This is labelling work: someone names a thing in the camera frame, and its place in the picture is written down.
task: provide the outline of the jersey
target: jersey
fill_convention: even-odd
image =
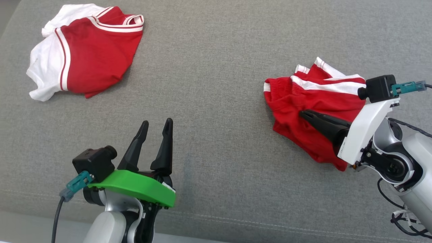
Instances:
[[[331,142],[299,112],[312,109],[352,122],[365,104],[357,96],[360,87],[365,87],[362,77],[345,76],[320,58],[310,69],[298,65],[290,77],[267,79],[264,97],[275,117],[273,130],[292,140],[316,162],[332,163],[344,171],[347,163],[334,154]]]
[[[64,5],[31,51],[27,75],[38,88],[30,96],[46,101],[69,90],[90,98],[118,83],[132,64],[143,24],[142,15],[123,14],[117,6]]]

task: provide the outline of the gray fabric surface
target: gray fabric surface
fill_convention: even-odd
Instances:
[[[317,56],[365,78],[430,78],[432,2],[95,0],[144,15],[132,67],[89,100],[37,102],[29,54],[65,3],[87,1],[22,0],[0,39],[0,209],[52,217],[75,176],[71,160],[108,144],[122,155],[144,119],[139,167],[149,168],[172,117],[177,201],[158,216],[158,232],[233,243],[426,241],[390,224],[395,208],[371,171],[317,164],[272,131],[262,92],[266,78]],[[407,94],[393,116],[432,131],[431,101]],[[61,216],[91,222],[101,210],[78,194]]]

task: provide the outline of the red fabric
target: red fabric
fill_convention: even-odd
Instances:
[[[296,72],[295,75],[317,84],[365,83],[362,78],[324,80],[323,77],[329,77],[329,74],[314,66],[308,74]],[[360,100],[357,95],[348,93],[305,90],[292,82],[290,77],[267,79],[265,82],[270,84],[270,92],[264,92],[264,97],[275,117],[273,130],[292,140],[316,162],[332,163],[338,170],[345,171],[347,163],[334,154],[331,142],[299,117],[299,112],[312,109],[352,122],[365,101]]]
[[[98,19],[116,29],[130,15],[114,7]],[[113,32],[97,28],[88,18],[77,19],[61,31],[70,48],[67,89],[90,98],[122,80],[143,35],[142,31]]]

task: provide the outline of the cable connector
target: cable connector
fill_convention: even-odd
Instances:
[[[414,91],[425,91],[426,81],[397,83],[391,86],[391,93],[394,96]]]
[[[94,180],[94,176],[85,170],[81,172],[79,175],[77,175],[74,179],[72,179],[66,185],[66,188],[59,193],[59,196],[64,197],[64,201],[68,202],[73,198],[73,195],[75,195],[75,193],[77,193],[79,190],[86,187],[93,180]]]

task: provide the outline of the clothing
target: clothing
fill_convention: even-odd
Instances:
[[[317,58],[310,69],[298,65],[294,75],[267,79],[264,97],[273,111],[273,130],[289,138],[316,162],[332,163],[344,171],[347,163],[333,152],[331,142],[299,116],[311,109],[352,122],[365,104],[357,89],[365,87],[359,75],[345,76]]]
[[[38,85],[30,96],[46,101],[69,90],[90,98],[118,83],[132,64],[143,24],[142,15],[125,15],[117,6],[64,5],[30,54],[27,75]]]

